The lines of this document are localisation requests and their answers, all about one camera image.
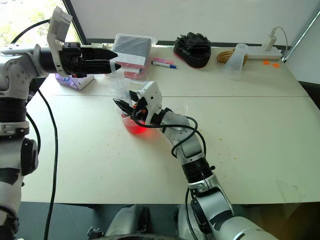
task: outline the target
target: charger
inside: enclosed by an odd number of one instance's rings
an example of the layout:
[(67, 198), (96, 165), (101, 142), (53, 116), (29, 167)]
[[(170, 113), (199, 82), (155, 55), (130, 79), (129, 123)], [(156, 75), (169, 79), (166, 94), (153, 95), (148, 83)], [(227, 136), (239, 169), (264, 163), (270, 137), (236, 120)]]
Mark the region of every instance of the charger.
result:
[(283, 55), (283, 58), (285, 59), (287, 56), (287, 52), (288, 52), (288, 38), (287, 38), (287, 34), (286, 34), (285, 30), (281, 26), (276, 26), (272, 29), (271, 33), (268, 34), (268, 36), (269, 36), (268, 41), (265, 42), (264, 44), (262, 44), (261, 48), (266, 52), (270, 51), (270, 49), (272, 48), (272, 46), (275, 44), (275, 42), (277, 40), (277, 37), (275, 36), (275, 32), (277, 29), (281, 29), (284, 34), (284, 37), (285, 37), (285, 53)]

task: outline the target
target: pen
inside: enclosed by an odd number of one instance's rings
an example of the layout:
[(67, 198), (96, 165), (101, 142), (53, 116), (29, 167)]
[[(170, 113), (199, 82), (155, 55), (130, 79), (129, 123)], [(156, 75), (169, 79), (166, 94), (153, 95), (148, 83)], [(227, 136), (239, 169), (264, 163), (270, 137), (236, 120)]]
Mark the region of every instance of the pen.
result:
[(151, 61), (151, 64), (152, 64), (152, 65), (161, 66), (161, 67), (170, 68), (170, 69), (177, 69), (177, 66), (176, 66), (176, 65), (166, 64), (166, 63), (157, 62), (157, 61)]

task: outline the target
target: floor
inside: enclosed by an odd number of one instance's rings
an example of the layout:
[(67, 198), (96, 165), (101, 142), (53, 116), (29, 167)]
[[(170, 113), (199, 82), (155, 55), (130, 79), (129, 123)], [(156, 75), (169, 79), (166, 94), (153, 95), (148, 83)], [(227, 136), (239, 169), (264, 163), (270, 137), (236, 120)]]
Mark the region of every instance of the floor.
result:
[[(124, 205), (88, 207), (55, 204), (52, 213), (50, 240), (87, 240), (92, 226), (105, 231), (118, 210)], [(155, 234), (176, 236), (174, 214), (177, 205), (150, 204), (152, 228)], [(320, 203), (234, 205), (238, 216), (254, 221), (280, 240), (318, 239), (320, 235)], [(49, 204), (22, 202), (19, 210), (17, 239), (42, 240)]]

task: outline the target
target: black cable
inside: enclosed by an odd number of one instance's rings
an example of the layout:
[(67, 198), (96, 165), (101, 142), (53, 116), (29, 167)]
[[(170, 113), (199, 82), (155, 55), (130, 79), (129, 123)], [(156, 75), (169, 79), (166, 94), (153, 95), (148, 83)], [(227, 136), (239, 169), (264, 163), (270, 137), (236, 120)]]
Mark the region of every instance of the black cable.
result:
[(0, 210), (5, 212), (6, 214), (8, 214), (11, 218), (18, 219), (17, 218), (17, 214), (12, 209), (10, 209), (9, 207), (0, 205)]
[(185, 198), (184, 198), (184, 205), (185, 205), (185, 217), (186, 217), (186, 222), (188, 223), (189, 230), (191, 232), (192, 237), (194, 240), (198, 240), (194, 229), (191, 226), (190, 218), (189, 218), (189, 212), (188, 212), (188, 196), (189, 196), (189, 188), (186, 189), (185, 192)]
[(54, 201), (55, 201), (55, 196), (56, 196), (57, 167), (58, 167), (58, 129), (57, 129), (57, 125), (56, 125), (56, 121), (55, 121), (54, 115), (52, 113), (52, 110), (51, 110), (51, 107), (50, 107), (48, 101), (46, 100), (45, 96), (42, 94), (40, 89), (38, 89), (38, 93), (40, 94), (40, 96), (42, 97), (45, 105), (48, 108), (48, 111), (49, 111), (49, 114), (50, 114), (50, 117), (51, 117), (51, 121), (52, 121), (52, 124), (53, 124), (53, 129), (54, 129), (54, 168), (53, 168), (52, 193), (51, 193), (49, 212), (48, 212), (48, 215), (47, 215), (47, 218), (46, 218), (44, 237), (43, 237), (44, 240), (47, 240), (48, 239), (48, 234), (49, 234), (51, 215), (52, 215), (52, 211), (53, 211), (53, 208), (54, 208)]
[(31, 30), (31, 29), (33, 29), (33, 28), (35, 28), (35, 27), (37, 27), (37, 26), (40, 26), (40, 25), (42, 25), (42, 24), (49, 23), (49, 22), (50, 22), (50, 19), (47, 19), (47, 20), (39, 21), (39, 22), (37, 22), (37, 23), (35, 23), (35, 24), (27, 27), (25, 30), (23, 30), (22, 32), (20, 32), (19, 35), (16, 36), (16, 37), (12, 40), (11, 44), (16, 43), (16, 42), (19, 40), (19, 38), (21, 38), (22, 35), (25, 34), (26, 32), (28, 32), (29, 30)]
[(41, 137), (40, 137), (40, 132), (38, 130), (38, 127), (35, 123), (35, 121), (32, 119), (32, 117), (29, 115), (29, 113), (26, 113), (26, 117), (28, 118), (28, 120), (30, 121), (30, 123), (33, 126), (33, 129), (35, 131), (36, 134), (36, 140), (37, 140), (37, 149), (38, 149), (38, 154), (40, 153), (40, 149), (41, 149)]
[[(185, 128), (185, 129), (191, 129), (192, 133), (186, 137), (186, 139), (190, 139), (192, 137), (192, 135), (194, 135), (195, 133), (197, 133), (199, 135), (199, 137), (201, 138), (202, 144), (203, 144), (203, 152), (204, 155), (206, 156), (207, 154), (207, 147), (206, 147), (206, 141), (204, 139), (204, 137), (202, 136), (202, 134), (197, 130), (197, 128), (192, 127), (192, 126), (188, 126), (188, 125), (183, 125), (183, 124), (162, 124), (162, 125), (146, 125), (143, 124), (141, 122), (138, 121), (137, 119), (137, 110), (134, 109), (133, 113), (132, 113), (132, 119), (134, 120), (134, 122), (144, 128), (148, 128), (148, 129), (161, 129), (161, 128)], [(195, 126), (198, 127), (198, 123), (196, 123), (197, 121), (195, 119), (193, 119), (192, 117), (186, 116), (187, 119), (190, 119), (194, 122)], [(173, 150), (171, 150), (171, 154), (176, 158), (177, 156), (173, 153), (173, 151), (176, 149), (176, 146), (173, 147)]]
[(182, 141), (178, 142), (176, 145), (174, 145), (174, 147), (171, 149), (171, 154), (176, 158), (177, 155), (175, 154), (175, 150), (177, 149), (177, 147), (179, 147), (181, 144), (185, 143), (186, 141), (188, 141), (197, 131), (198, 129), (198, 122), (190, 117), (190, 116), (185, 116), (187, 119), (190, 119), (191, 121), (194, 122), (194, 129), (193, 131), (185, 138), (183, 139)]

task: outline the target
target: window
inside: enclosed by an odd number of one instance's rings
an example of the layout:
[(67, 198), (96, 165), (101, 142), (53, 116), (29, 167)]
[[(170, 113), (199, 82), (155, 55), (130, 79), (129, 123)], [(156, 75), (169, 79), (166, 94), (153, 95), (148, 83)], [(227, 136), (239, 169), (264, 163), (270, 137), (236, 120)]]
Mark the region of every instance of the window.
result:
[[(56, 6), (67, 12), (61, 0), (0, 0), (0, 48), (32, 24), (51, 18)], [(17, 43), (37, 43), (48, 47), (48, 28), (48, 23), (37, 26), (25, 33)], [(66, 41), (80, 42), (73, 24), (69, 27)]]

